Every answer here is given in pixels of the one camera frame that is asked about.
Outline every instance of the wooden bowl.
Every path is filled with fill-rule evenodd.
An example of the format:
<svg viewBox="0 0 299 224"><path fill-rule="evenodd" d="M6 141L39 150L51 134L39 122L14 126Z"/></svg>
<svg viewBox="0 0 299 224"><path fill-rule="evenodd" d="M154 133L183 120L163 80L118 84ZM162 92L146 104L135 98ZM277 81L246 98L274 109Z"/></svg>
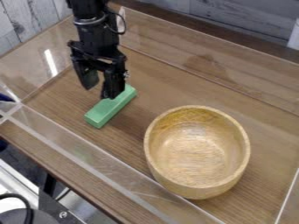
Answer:
<svg viewBox="0 0 299 224"><path fill-rule="evenodd" d="M154 120L145 154L158 182L185 198L205 200L238 183L249 165L249 135L219 110L186 106Z"/></svg>

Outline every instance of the green block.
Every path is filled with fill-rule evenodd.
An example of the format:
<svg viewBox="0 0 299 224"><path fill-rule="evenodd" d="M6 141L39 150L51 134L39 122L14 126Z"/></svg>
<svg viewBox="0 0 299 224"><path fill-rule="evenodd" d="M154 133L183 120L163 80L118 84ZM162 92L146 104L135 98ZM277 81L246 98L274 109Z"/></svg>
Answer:
<svg viewBox="0 0 299 224"><path fill-rule="evenodd" d="M130 85L126 85L126 91L115 100L102 100L94 109L86 114L85 118L89 124L101 129L135 97L137 90Z"/></svg>

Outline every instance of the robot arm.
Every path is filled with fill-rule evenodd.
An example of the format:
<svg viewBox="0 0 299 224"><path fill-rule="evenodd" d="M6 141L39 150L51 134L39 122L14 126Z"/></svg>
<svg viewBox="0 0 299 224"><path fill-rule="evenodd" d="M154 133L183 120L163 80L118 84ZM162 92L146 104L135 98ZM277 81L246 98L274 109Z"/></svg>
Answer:
<svg viewBox="0 0 299 224"><path fill-rule="evenodd" d="M67 3L79 30L79 41L71 41L69 46L81 83L86 89L94 88L99 84L99 71L103 72L102 98L114 100L126 90L129 76L127 56L118 50L119 35L126 33L118 31L121 15L109 8L109 0L67 0Z"/></svg>

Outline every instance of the wooden table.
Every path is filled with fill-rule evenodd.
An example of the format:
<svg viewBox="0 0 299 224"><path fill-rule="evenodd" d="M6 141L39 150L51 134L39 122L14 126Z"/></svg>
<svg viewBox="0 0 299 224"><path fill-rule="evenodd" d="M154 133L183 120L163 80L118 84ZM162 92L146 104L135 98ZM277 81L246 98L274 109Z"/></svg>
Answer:
<svg viewBox="0 0 299 224"><path fill-rule="evenodd" d="M97 148L74 148L81 147L77 144L99 147L153 178L143 152L151 121L183 105L221 109L249 133L253 158L230 192L191 203L226 223L275 223L299 167L298 52L277 45L274 52L265 46L259 52L130 9L126 18L122 50L130 58L130 82L138 98L103 129L86 124L83 116L99 101L101 87L86 91L71 68L66 42L77 38L77 31L69 18L0 60L3 89L26 105L3 122L2 137L118 220L165 223L165 217L154 215L95 174L103 169L98 161L105 154ZM25 114L27 124L21 122ZM198 223L215 222L202 217ZM283 217L281 223L296 222Z"/></svg>

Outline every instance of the bowl rim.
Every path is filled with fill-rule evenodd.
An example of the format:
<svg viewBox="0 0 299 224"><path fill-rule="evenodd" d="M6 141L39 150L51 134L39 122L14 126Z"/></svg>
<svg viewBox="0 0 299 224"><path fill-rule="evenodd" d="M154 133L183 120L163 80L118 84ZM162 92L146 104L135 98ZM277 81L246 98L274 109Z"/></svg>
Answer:
<svg viewBox="0 0 299 224"><path fill-rule="evenodd" d="M178 181L167 178L165 176L165 173L161 171L157 163L155 163L155 160L153 159L153 156L151 156L151 153L150 153L150 136L151 136L151 133L153 133L153 130L154 130L154 127L155 125L158 124L158 122L165 118L167 117L173 112L177 112L182 109L206 109L211 112L215 112L218 114L221 114L223 117L226 117L233 123L234 125L238 127L238 130L245 138L245 144L246 144L246 155L243 157L243 160L242 160L242 163L241 163L241 166L239 168L234 171L234 173L227 176L223 180L221 180L218 183L215 184L211 184L211 185L205 185L205 184L201 184L201 185L195 185L195 186L190 186L190 185L186 185L183 183L179 183ZM250 145L250 140L249 140L249 134L245 130L245 128L242 127L241 123L235 120L235 118L230 115L227 115L225 112L222 112L221 110L215 109L215 108L211 108L211 107L207 107L207 106L199 106L199 105L189 105L189 106L182 106L182 107L178 107L178 108L173 108L170 110L167 110L166 112L163 112L153 121L153 123L150 124L149 128L147 128L147 131L146 131L146 134L145 134L145 154L146 154L146 159L147 159L147 163L154 167L155 171L159 173L159 175L167 179L170 182L173 182L174 184L177 184L178 186L183 186L183 187L189 187L191 189L206 189L206 188L214 188L214 187L219 187L219 186L225 186L226 184L229 184L230 182L233 182L238 177L242 176L247 166L249 166L249 160L250 160L250 156L251 156L251 145Z"/></svg>

